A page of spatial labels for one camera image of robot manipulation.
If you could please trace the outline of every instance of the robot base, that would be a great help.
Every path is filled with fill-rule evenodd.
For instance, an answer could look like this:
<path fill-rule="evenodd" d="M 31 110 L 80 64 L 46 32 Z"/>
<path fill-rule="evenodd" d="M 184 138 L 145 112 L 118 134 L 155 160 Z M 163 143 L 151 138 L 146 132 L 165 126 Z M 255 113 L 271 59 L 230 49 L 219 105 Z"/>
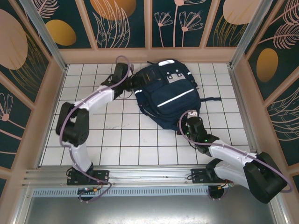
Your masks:
<path fill-rule="evenodd" d="M 93 171 L 93 177 L 101 180 L 101 181 L 108 181 L 109 180 L 109 171 L 108 170 L 95 170 Z M 67 175 L 67 182 L 66 185 L 68 186 L 87 186 L 87 185 L 98 185 L 98 183 L 94 180 L 91 180 L 84 176 L 79 171 L 72 169 L 68 172 Z"/>

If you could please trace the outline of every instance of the orange circle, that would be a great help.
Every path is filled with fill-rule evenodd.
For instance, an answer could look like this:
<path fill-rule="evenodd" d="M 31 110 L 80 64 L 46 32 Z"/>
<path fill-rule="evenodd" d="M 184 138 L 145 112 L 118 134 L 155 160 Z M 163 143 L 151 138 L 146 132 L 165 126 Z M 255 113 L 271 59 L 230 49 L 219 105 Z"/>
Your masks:
<path fill-rule="evenodd" d="M 94 10 L 107 20 L 122 19 L 121 16 L 117 16 L 121 13 L 121 9 L 125 11 L 127 17 L 132 15 L 136 9 L 136 0 L 90 0 L 90 2 Z"/>

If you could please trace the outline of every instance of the metal floor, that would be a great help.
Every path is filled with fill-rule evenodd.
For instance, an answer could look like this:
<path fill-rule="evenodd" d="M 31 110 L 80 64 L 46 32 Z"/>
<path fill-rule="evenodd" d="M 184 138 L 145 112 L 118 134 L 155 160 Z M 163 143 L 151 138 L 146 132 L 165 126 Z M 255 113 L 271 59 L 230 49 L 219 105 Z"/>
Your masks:
<path fill-rule="evenodd" d="M 234 187 L 219 201 L 207 196 L 33 198 L 26 224 L 275 224 L 272 209 Z"/>

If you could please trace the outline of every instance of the white tile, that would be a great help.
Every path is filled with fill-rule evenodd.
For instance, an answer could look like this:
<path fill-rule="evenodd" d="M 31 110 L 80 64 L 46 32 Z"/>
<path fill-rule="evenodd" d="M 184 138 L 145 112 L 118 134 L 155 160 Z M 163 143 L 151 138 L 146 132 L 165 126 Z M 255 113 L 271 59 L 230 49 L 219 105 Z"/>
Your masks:
<path fill-rule="evenodd" d="M 159 147 L 159 165 L 177 164 L 177 147 Z"/>
<path fill-rule="evenodd" d="M 223 113 L 223 106 L 221 101 L 207 101 L 206 107 L 208 113 Z"/>
<path fill-rule="evenodd" d="M 213 64 L 210 63 L 200 63 L 199 64 L 201 74 L 214 74 Z"/>
<path fill-rule="evenodd" d="M 100 165 L 118 165 L 120 160 L 119 147 L 103 147 Z"/>
<path fill-rule="evenodd" d="M 240 150 L 243 150 L 245 152 L 250 153 L 250 147 L 249 146 L 234 146 L 235 148 L 238 148 Z"/>
<path fill-rule="evenodd" d="M 197 163 L 200 165 L 206 165 L 214 159 L 213 157 L 202 154 L 198 150 L 196 150 L 196 155 L 197 155 Z"/>
<path fill-rule="evenodd" d="M 108 77 L 109 75 L 96 75 L 94 86 L 99 87 L 101 83 L 104 82 Z"/>
<path fill-rule="evenodd" d="M 219 90 L 217 86 L 204 86 L 205 97 L 220 97 Z"/>
<path fill-rule="evenodd" d="M 60 99 L 75 100 L 78 87 L 64 87 Z"/>
<path fill-rule="evenodd" d="M 63 155 L 62 161 L 61 161 L 61 165 L 62 166 L 66 166 L 66 165 L 71 166 L 72 164 L 73 164 L 73 162 L 71 160 L 70 151 L 68 148 L 65 148 L 64 155 Z"/>
<path fill-rule="evenodd" d="M 95 75 L 97 72 L 97 64 L 84 64 L 82 75 Z"/>
<path fill-rule="evenodd" d="M 185 63 L 192 74 L 200 74 L 198 63 Z"/>
<path fill-rule="evenodd" d="M 93 92 L 93 87 L 79 87 L 76 100 L 82 100 Z"/>
<path fill-rule="evenodd" d="M 89 129 L 104 129 L 105 115 L 93 114 L 89 117 Z"/>
<path fill-rule="evenodd" d="M 121 129 L 122 114 L 107 114 L 105 129 Z"/>
<path fill-rule="evenodd" d="M 122 129 L 139 129 L 139 114 L 124 114 Z"/>
<path fill-rule="evenodd" d="M 57 109 L 56 109 L 56 114 L 60 114 L 61 111 L 61 106 L 62 104 L 64 104 L 65 102 L 69 102 L 70 104 L 74 103 L 74 100 L 59 100 L 58 104 L 57 104 Z"/>
<path fill-rule="evenodd" d="M 90 130 L 86 141 L 87 147 L 102 146 L 103 130 Z"/>
<path fill-rule="evenodd" d="M 158 165 L 158 148 L 140 147 L 139 165 Z"/>
<path fill-rule="evenodd" d="M 103 146 L 120 146 L 121 130 L 105 130 L 103 138 Z"/>
<path fill-rule="evenodd" d="M 200 114 L 202 113 L 207 113 L 207 110 L 206 110 L 206 102 L 201 102 L 200 103 L 200 111 L 199 111 Z"/>
<path fill-rule="evenodd" d="M 227 144 L 232 144 L 230 141 L 230 136 L 228 133 L 227 128 L 217 128 L 217 129 L 211 129 L 212 130 L 212 135 L 215 135 L 216 137 L 220 138 L 220 140 L 224 141 Z"/>
<path fill-rule="evenodd" d="M 223 108 L 225 113 L 239 113 L 239 107 L 236 99 L 223 99 Z"/>
<path fill-rule="evenodd" d="M 197 87 L 197 92 L 200 98 L 205 98 L 204 89 L 202 86 Z"/>
<path fill-rule="evenodd" d="M 224 63 L 214 63 L 214 70 L 216 74 L 228 74 L 228 66 Z"/>
<path fill-rule="evenodd" d="M 109 113 L 122 113 L 123 100 L 114 100 L 107 104 L 107 114 Z"/>
<path fill-rule="evenodd" d="M 150 63 L 141 63 L 141 69 L 144 69 L 145 67 L 148 67 L 150 65 Z"/>
<path fill-rule="evenodd" d="M 207 113 L 200 113 L 199 116 L 202 119 L 202 123 L 204 124 L 205 128 L 210 128 L 209 117 Z"/>
<path fill-rule="evenodd" d="M 141 63 L 133 63 L 134 65 L 134 71 L 133 71 L 133 74 L 136 74 L 137 72 L 140 71 L 141 69 Z"/>
<path fill-rule="evenodd" d="M 190 146 L 178 146 L 178 164 L 197 164 L 196 150 Z"/>
<path fill-rule="evenodd" d="M 66 76 L 64 87 L 78 87 L 81 76 Z"/>
<path fill-rule="evenodd" d="M 139 113 L 139 107 L 136 100 L 125 100 L 123 113 Z"/>
<path fill-rule="evenodd" d="M 176 132 L 173 130 L 158 130 L 158 145 L 159 146 L 175 146 Z"/>
<path fill-rule="evenodd" d="M 241 115 L 239 113 L 226 113 L 225 117 L 229 128 L 244 127 Z"/>
<path fill-rule="evenodd" d="M 101 106 L 99 109 L 97 109 L 94 113 L 97 114 L 105 114 L 107 109 L 107 104 Z"/>
<path fill-rule="evenodd" d="M 63 153 L 63 147 L 47 147 L 42 166 L 60 166 Z"/>
<path fill-rule="evenodd" d="M 235 98 L 235 92 L 232 86 L 219 86 L 219 91 L 222 99 Z"/>
<path fill-rule="evenodd" d="M 94 87 L 95 75 L 81 76 L 79 86 Z"/>
<path fill-rule="evenodd" d="M 97 75 L 110 75 L 112 64 L 98 64 Z"/>
<path fill-rule="evenodd" d="M 227 128 L 225 116 L 223 113 L 209 113 L 211 128 Z"/>
<path fill-rule="evenodd" d="M 140 130 L 140 146 L 157 146 L 157 130 Z"/>
<path fill-rule="evenodd" d="M 229 75 L 216 74 L 218 85 L 232 85 Z"/>
<path fill-rule="evenodd" d="M 92 163 L 97 166 L 100 164 L 101 147 L 87 147 L 87 153 Z"/>
<path fill-rule="evenodd" d="M 124 91 L 123 94 L 124 96 L 122 96 L 122 98 L 136 100 L 136 96 L 133 91 L 132 92 Z"/>
<path fill-rule="evenodd" d="M 210 75 L 201 75 L 202 85 L 203 86 L 211 86 L 211 85 L 217 85 L 216 76 L 214 74 Z"/>
<path fill-rule="evenodd" d="M 139 130 L 122 130 L 121 146 L 139 146 Z"/>
<path fill-rule="evenodd" d="M 83 65 L 82 64 L 70 64 L 67 70 L 68 75 L 81 75 Z"/>
<path fill-rule="evenodd" d="M 112 64 L 111 74 L 114 74 L 116 64 Z"/>
<path fill-rule="evenodd" d="M 243 128 L 229 129 L 232 144 L 235 145 L 248 145 L 245 130 Z"/>
<path fill-rule="evenodd" d="M 47 147 L 60 147 L 59 135 L 56 134 L 55 130 L 50 131 L 50 137 L 48 140 Z"/>
<path fill-rule="evenodd" d="M 59 115 L 55 115 L 51 123 L 51 130 L 55 130 L 57 126 Z"/>
<path fill-rule="evenodd" d="M 149 116 L 140 114 L 140 129 L 157 129 L 157 123 Z"/>
<path fill-rule="evenodd" d="M 139 148 L 122 147 L 120 165 L 138 165 Z"/>
<path fill-rule="evenodd" d="M 201 82 L 200 74 L 195 74 L 195 75 L 193 75 L 193 77 L 194 77 L 194 80 L 195 80 L 196 84 L 201 88 L 202 82 Z"/>

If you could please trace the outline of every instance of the decorative wallpaper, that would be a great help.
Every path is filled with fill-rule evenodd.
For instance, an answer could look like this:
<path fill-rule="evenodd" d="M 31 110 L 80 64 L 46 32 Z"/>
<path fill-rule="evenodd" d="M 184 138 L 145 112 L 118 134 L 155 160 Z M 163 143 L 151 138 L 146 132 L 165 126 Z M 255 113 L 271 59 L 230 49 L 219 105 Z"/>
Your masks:
<path fill-rule="evenodd" d="M 32 2 L 59 49 L 91 48 L 75 0 Z"/>
<path fill-rule="evenodd" d="M 212 0 L 153 0 L 152 47 L 199 47 Z"/>
<path fill-rule="evenodd" d="M 260 0 L 220 0 L 207 47 L 236 47 Z"/>
<path fill-rule="evenodd" d="M 145 48 L 143 0 L 84 0 L 98 48 Z"/>
<path fill-rule="evenodd" d="M 299 2 L 286 0 L 249 58 L 264 99 L 299 66 Z"/>
<path fill-rule="evenodd" d="M 31 110 L 0 84 L 0 167 L 10 169 Z"/>
<path fill-rule="evenodd" d="M 276 3 L 277 3 L 277 1 L 278 1 L 278 0 L 273 0 L 272 4 L 271 4 L 271 6 L 270 6 L 270 9 L 266 12 L 266 15 L 264 16 L 263 21 L 261 22 L 259 28 L 257 29 L 256 33 L 255 33 L 254 36 L 252 37 L 250 43 L 248 44 L 248 46 L 247 46 L 247 48 L 246 48 L 246 50 L 245 50 L 245 54 L 247 54 L 247 52 L 248 52 L 249 49 L 251 48 L 253 42 L 254 42 L 255 39 L 256 39 L 257 34 L 259 34 L 259 32 L 261 31 L 261 29 L 263 28 L 265 22 L 267 21 L 267 19 L 268 19 L 270 13 L 272 12 L 274 6 L 275 6 Z"/>
<path fill-rule="evenodd" d="M 299 163 L 299 79 L 267 110 L 287 164 Z"/>
<path fill-rule="evenodd" d="M 5 183 L 6 183 L 6 180 L 0 178 L 0 198 L 1 198 L 1 195 L 2 195 L 2 192 L 3 192 L 3 189 L 4 189 L 4 186 L 5 186 Z"/>
<path fill-rule="evenodd" d="M 0 1 L 0 73 L 36 99 L 49 61 L 8 0 Z"/>

